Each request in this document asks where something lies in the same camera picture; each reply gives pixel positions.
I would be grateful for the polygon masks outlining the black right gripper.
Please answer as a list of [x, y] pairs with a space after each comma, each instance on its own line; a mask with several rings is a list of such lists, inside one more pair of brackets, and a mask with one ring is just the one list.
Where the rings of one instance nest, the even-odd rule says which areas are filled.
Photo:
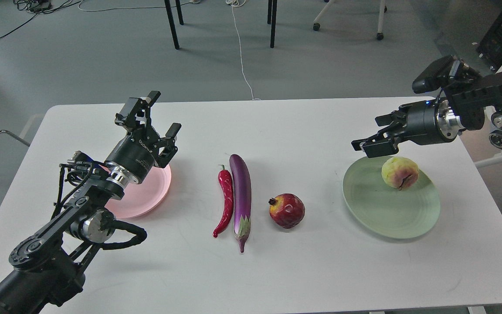
[[404, 130], [382, 129], [371, 137], [351, 141], [354, 150], [364, 152], [368, 158], [396, 155], [403, 140], [430, 145], [450, 143], [458, 135], [458, 118], [447, 100], [402, 105], [402, 110], [375, 117], [375, 123]]

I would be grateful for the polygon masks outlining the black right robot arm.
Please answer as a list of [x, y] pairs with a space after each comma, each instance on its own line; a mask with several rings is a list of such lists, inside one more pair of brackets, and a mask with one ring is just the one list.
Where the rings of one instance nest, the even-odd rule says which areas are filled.
[[495, 127], [489, 141], [502, 150], [502, 72], [484, 77], [460, 58], [448, 55], [428, 65], [413, 81], [412, 91], [440, 91], [444, 96], [407, 103], [376, 117], [380, 130], [371, 137], [353, 140], [354, 150], [367, 157], [382, 157], [397, 154], [398, 145], [406, 141], [417, 145], [450, 143], [460, 132], [482, 129], [488, 107], [494, 109], [490, 120]]

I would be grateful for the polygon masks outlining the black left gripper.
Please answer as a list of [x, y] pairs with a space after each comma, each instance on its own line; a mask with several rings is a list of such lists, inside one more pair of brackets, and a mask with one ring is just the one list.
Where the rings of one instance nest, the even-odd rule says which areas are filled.
[[179, 151], [176, 137], [181, 123], [172, 123], [165, 137], [152, 127], [151, 108], [160, 96], [161, 92], [150, 91], [147, 97], [130, 97], [115, 114], [114, 124], [127, 133], [104, 161], [112, 181], [141, 184], [152, 168], [167, 167]]

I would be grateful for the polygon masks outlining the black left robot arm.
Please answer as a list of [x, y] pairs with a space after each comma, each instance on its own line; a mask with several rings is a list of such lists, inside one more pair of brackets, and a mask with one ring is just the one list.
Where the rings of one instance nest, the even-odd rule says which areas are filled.
[[104, 162], [76, 151], [60, 164], [58, 197], [50, 221], [12, 250], [12, 272], [0, 282], [0, 314], [38, 314], [82, 291], [85, 270], [100, 250], [141, 244], [146, 231], [117, 220], [106, 209], [129, 184], [141, 184], [153, 168], [165, 168], [178, 149], [173, 123], [164, 137], [151, 123], [159, 91], [129, 98], [114, 123], [126, 130]]

